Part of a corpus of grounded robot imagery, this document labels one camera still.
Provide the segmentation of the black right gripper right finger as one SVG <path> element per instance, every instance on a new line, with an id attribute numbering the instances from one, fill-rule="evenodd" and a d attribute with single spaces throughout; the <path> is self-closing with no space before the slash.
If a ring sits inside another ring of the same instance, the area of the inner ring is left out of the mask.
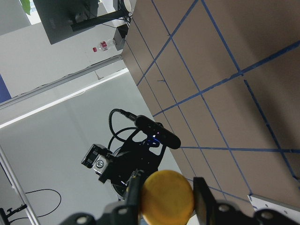
<path id="1" fill-rule="evenodd" d="M 193 178 L 195 213 L 200 225 L 216 224 L 216 199 L 202 177 Z"/>

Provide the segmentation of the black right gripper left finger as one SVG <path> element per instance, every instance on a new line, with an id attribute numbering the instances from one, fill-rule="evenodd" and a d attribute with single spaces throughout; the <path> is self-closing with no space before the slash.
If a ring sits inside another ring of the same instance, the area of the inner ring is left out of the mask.
<path id="1" fill-rule="evenodd" d="M 135 170 L 128 182 L 123 210 L 126 212 L 122 215 L 123 225 L 139 225 L 141 220 L 140 202 L 141 190 L 143 187 L 143 170 Z"/>

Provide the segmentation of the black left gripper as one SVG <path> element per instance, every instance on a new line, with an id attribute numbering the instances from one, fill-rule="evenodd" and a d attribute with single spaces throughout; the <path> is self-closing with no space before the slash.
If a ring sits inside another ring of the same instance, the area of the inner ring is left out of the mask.
<path id="1" fill-rule="evenodd" d="M 134 137 L 140 132 L 141 130 L 135 130 L 114 153 L 101 144 L 92 144 L 81 161 L 82 165 L 91 169 L 101 156 L 106 161 L 106 166 L 99 169 L 98 180 L 102 183 L 110 181 L 121 199 L 125 199 L 129 180 L 136 171 L 142 171 L 146 178 L 158 171 L 166 150 L 166 146 L 151 135 L 141 141 L 134 141 Z"/>

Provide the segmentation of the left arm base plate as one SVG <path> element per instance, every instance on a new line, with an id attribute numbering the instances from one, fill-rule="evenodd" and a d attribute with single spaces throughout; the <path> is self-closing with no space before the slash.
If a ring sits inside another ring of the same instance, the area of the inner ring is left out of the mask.
<path id="1" fill-rule="evenodd" d="M 254 207 L 255 211 L 262 209 L 276 210 L 285 216 L 293 219 L 300 218 L 299 207 L 291 206 L 286 203 L 282 203 L 273 199 L 269 199 L 260 195 L 248 195 L 251 205 Z"/>

